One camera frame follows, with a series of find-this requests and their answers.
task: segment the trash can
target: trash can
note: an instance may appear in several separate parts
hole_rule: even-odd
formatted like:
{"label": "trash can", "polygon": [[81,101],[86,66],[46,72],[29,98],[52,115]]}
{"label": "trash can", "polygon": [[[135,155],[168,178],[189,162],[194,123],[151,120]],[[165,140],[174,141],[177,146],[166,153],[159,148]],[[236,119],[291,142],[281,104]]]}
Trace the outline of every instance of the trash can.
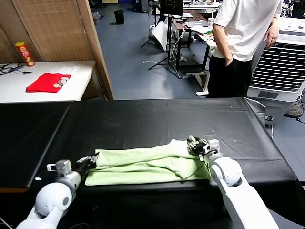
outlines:
{"label": "trash can", "polygon": [[118,25],[124,24],[124,11],[117,10],[114,12],[115,20]]}

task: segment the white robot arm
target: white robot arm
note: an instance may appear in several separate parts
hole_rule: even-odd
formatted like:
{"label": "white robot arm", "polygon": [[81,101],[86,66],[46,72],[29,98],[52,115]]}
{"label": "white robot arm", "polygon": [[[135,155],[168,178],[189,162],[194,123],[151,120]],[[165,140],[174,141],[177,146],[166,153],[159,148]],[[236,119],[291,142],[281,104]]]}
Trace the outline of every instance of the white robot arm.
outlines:
{"label": "white robot arm", "polygon": [[74,170],[69,160],[47,165],[48,171],[56,171],[59,176],[56,182],[39,191],[28,217],[16,229],[56,229],[87,172],[96,167],[97,156],[98,154],[94,154],[78,160]]}
{"label": "white robot arm", "polygon": [[279,229],[257,191],[249,185],[239,163],[219,153],[219,141],[190,137],[189,151],[198,155],[219,187],[236,229]]}

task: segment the black tablecloth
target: black tablecloth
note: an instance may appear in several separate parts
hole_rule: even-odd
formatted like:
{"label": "black tablecloth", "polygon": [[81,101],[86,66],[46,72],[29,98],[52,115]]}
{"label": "black tablecloth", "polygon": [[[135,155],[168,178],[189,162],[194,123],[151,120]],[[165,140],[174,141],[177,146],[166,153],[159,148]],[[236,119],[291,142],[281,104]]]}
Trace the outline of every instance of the black tablecloth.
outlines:
{"label": "black tablecloth", "polygon": [[[257,110],[257,114],[264,116],[262,110]],[[242,98],[73,103],[37,176],[47,179],[49,175],[44,169],[47,163],[66,158],[75,162],[95,149],[153,147],[167,144],[173,138],[185,140],[189,135],[219,139],[221,152],[241,164],[248,182],[268,208],[304,224],[304,191],[259,118]],[[34,181],[32,187],[42,183]],[[205,221],[202,216],[208,215],[207,211],[218,211],[215,206],[221,205],[222,197],[218,188],[206,181],[188,181],[83,186],[77,201],[100,205],[101,218],[110,228],[143,226],[134,217],[148,220],[154,226],[161,222],[168,227],[185,228],[202,226]]]}
{"label": "black tablecloth", "polygon": [[69,105],[0,104],[0,191],[30,187]]}

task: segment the white t-shirt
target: white t-shirt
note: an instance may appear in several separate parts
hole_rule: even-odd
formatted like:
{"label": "white t-shirt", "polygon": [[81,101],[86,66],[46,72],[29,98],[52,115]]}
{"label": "white t-shirt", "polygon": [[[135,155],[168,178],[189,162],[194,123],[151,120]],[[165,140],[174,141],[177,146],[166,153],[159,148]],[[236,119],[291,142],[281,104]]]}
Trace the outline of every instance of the white t-shirt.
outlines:
{"label": "white t-shirt", "polygon": [[[264,38],[273,17],[282,13],[283,0],[224,0],[215,24],[224,32],[234,59],[249,61]],[[216,48],[213,56],[223,58]]]}

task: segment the pringles can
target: pringles can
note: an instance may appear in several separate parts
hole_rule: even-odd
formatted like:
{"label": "pringles can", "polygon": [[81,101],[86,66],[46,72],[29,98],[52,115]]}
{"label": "pringles can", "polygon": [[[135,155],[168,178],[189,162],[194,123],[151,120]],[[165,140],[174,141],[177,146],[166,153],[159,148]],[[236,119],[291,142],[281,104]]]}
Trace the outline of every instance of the pringles can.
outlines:
{"label": "pringles can", "polygon": [[22,55],[24,61],[26,62],[27,66],[33,66],[35,65],[35,61],[33,59],[33,57],[31,56],[27,46],[25,45],[24,42],[17,42],[15,44],[15,46],[17,47],[18,51],[20,52],[20,54]]}

